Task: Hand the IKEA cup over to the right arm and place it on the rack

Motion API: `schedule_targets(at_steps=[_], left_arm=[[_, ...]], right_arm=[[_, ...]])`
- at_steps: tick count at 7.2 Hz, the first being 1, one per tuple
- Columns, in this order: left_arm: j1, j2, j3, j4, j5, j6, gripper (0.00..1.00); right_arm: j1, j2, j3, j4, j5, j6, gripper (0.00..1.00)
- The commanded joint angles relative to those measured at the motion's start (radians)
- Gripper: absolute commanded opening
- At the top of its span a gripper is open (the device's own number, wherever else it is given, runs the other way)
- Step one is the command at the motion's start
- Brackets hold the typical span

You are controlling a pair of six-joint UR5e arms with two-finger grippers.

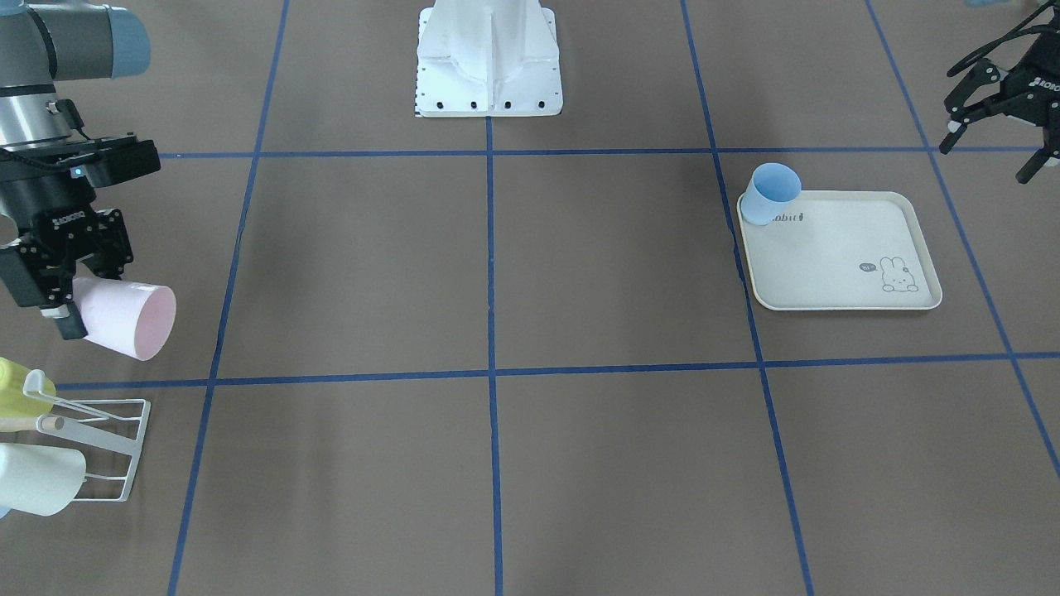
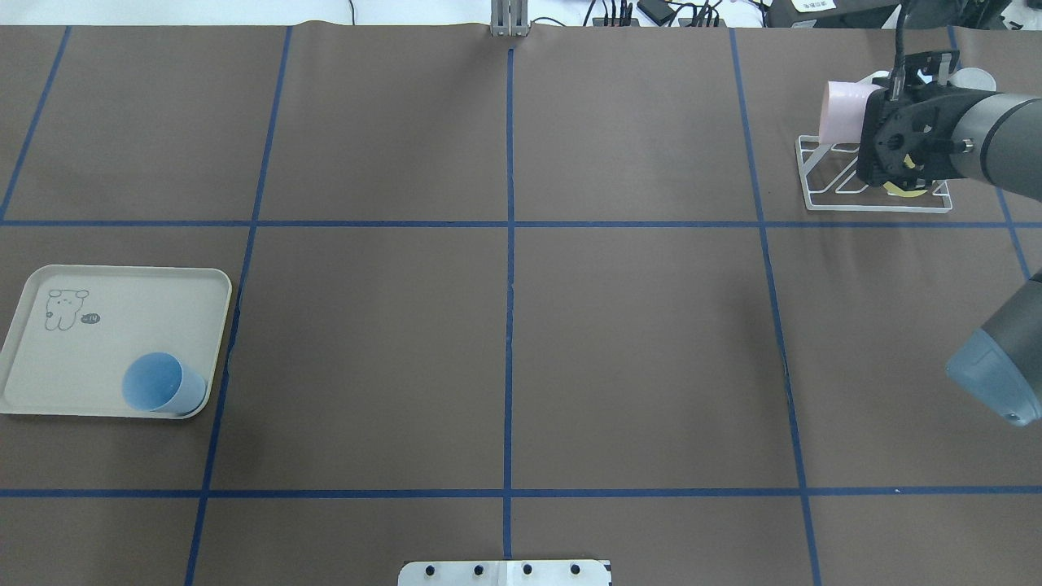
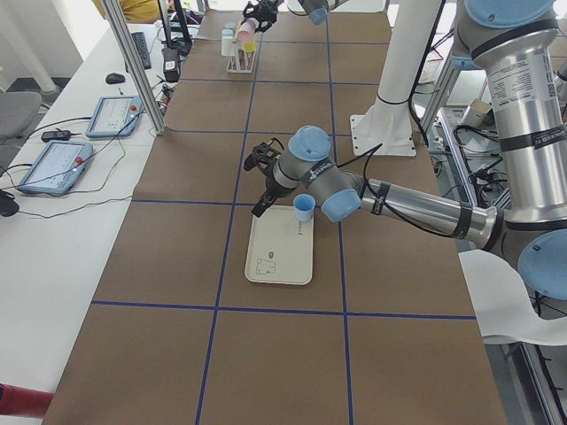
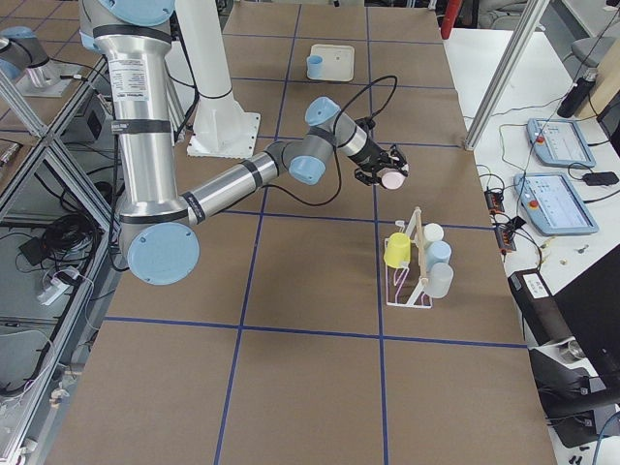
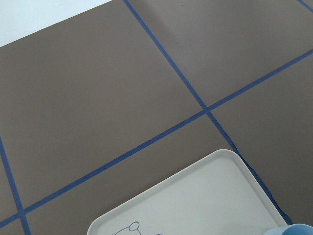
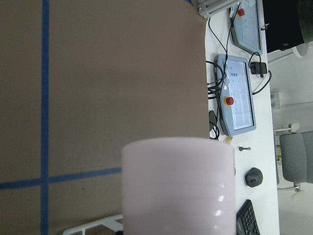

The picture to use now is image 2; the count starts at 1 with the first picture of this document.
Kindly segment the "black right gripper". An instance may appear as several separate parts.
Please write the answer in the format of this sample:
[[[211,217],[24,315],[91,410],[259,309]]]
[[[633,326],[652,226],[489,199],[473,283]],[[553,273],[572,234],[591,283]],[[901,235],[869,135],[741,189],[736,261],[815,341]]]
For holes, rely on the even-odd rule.
[[[978,91],[950,82],[959,56],[943,50],[895,60],[888,83],[867,102],[855,168],[861,181],[922,189],[961,177],[952,157],[973,155],[978,140],[957,126],[978,103]]]

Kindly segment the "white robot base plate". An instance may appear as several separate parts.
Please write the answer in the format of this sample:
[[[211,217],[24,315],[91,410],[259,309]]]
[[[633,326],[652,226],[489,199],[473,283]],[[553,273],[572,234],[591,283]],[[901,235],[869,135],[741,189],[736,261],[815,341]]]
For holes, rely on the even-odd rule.
[[[609,561],[595,559],[416,561],[398,585],[611,585]]]

